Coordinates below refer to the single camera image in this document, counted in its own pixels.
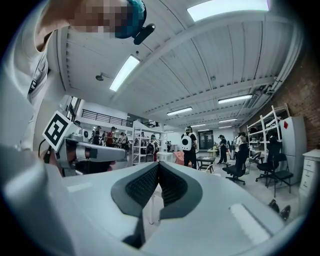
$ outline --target floor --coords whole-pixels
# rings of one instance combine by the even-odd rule
[[[209,154],[206,152],[200,152],[197,154],[197,157],[209,157]],[[129,154],[126,160],[121,162],[117,162],[114,166],[114,170],[123,169],[126,167],[132,166],[132,156]],[[234,164],[235,160],[228,160],[230,164]],[[221,174],[221,177],[229,177],[229,175],[222,170],[225,167],[222,164],[215,164],[213,166],[213,170],[217,174]],[[239,183],[243,189],[248,191],[255,198],[263,202],[264,204],[269,204],[272,199],[274,199],[274,184],[271,182],[269,188],[265,186],[265,179],[260,179],[256,182],[256,178],[260,175],[260,171],[258,170],[256,164],[251,165],[250,173],[241,177],[241,180],[245,181],[245,185]],[[280,208],[280,211],[286,207],[287,205],[291,206],[291,213],[289,219],[287,220],[287,224],[290,223],[293,219],[295,219],[299,214],[299,184],[295,184],[291,186],[291,193],[289,193],[289,187],[282,184],[282,188],[276,190],[276,202]],[[164,207],[163,200],[161,198],[161,187],[158,186],[154,193],[154,207],[152,211],[152,220],[150,219],[150,205],[151,200],[143,209],[143,223],[145,228],[145,236],[148,239],[152,233],[159,226],[159,212]]]

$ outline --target ceiling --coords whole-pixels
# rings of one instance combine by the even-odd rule
[[[295,26],[272,9],[194,22],[187,8],[201,2],[205,0],[144,0],[146,25],[154,23],[156,29],[141,45],[132,38],[59,31],[59,66],[67,92],[174,127],[205,123],[206,129],[217,128],[220,120],[231,118],[238,118],[232,125],[240,125],[269,99],[263,90],[287,64]],[[130,55],[140,64],[117,92],[111,91]],[[108,78],[97,81],[101,72]],[[248,93],[256,96],[218,104]],[[184,107],[193,111],[167,116]]]

